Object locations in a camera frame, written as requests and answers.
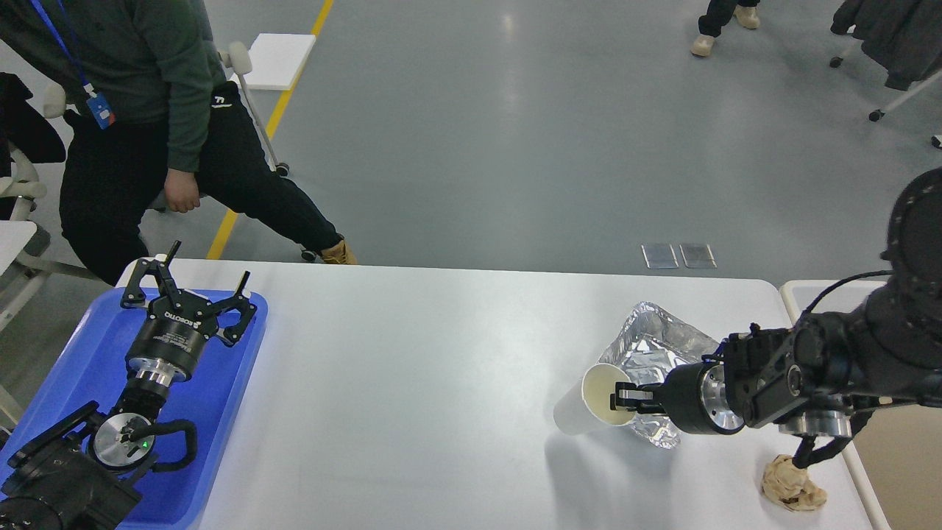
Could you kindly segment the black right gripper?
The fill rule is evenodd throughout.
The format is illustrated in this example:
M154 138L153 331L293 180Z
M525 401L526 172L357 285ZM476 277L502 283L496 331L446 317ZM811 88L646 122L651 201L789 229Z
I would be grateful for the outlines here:
M656 402L681 431L693 435L736 435L745 420L727 399L726 366L719 362L679 365L660 383L615 384L616 395L653 395L654 400L610 396L612 411L655 414Z

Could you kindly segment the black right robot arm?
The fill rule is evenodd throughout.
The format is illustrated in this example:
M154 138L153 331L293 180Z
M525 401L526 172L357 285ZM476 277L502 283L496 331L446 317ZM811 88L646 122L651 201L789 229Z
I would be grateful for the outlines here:
M660 383L603 387L606 411L666 416L681 431L734 435L777 425L804 469L837 456L874 413L940 406L940 171L916 177L892 209L888 282L849 313L810 304L791 328L727 336Z

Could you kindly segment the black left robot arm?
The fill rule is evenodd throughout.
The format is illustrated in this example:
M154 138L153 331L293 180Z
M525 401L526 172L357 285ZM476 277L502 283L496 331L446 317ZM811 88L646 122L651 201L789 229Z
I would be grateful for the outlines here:
M2 463L4 529L184 529L208 500L266 302L189 291L165 258L85 315Z

